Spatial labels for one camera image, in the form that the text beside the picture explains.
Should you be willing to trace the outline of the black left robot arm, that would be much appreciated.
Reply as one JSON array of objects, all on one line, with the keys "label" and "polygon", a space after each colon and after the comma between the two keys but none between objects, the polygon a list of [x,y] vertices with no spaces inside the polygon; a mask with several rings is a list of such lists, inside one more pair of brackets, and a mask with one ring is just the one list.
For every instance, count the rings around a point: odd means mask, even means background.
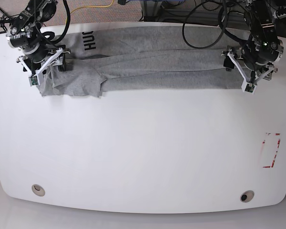
[{"label": "black left robot arm", "polygon": [[227,29],[228,8],[235,5],[234,0],[221,2],[217,21],[221,29],[218,38],[209,45],[215,46],[223,35],[240,45],[236,49],[228,46],[222,53],[227,71],[237,68],[243,78],[242,90],[253,93],[261,79],[269,79],[276,71],[274,63],[279,61],[284,52],[282,41],[278,38],[272,22],[270,10],[264,0],[249,0],[244,7],[244,21],[250,29],[247,40],[231,34]]}]

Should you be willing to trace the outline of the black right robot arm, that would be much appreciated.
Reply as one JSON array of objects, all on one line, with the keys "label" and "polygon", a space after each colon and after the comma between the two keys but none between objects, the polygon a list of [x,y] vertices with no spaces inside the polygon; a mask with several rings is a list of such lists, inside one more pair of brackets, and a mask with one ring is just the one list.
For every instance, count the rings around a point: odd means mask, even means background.
[{"label": "black right robot arm", "polygon": [[49,21],[57,10],[56,0],[30,0],[26,8],[17,16],[6,35],[12,48],[19,48],[23,56],[18,58],[25,72],[32,77],[45,74],[50,65],[58,66],[59,71],[66,70],[65,54],[70,52],[60,44],[70,26],[71,12],[67,1],[63,1],[67,19],[63,33],[56,38],[52,31],[41,32],[44,22]]}]

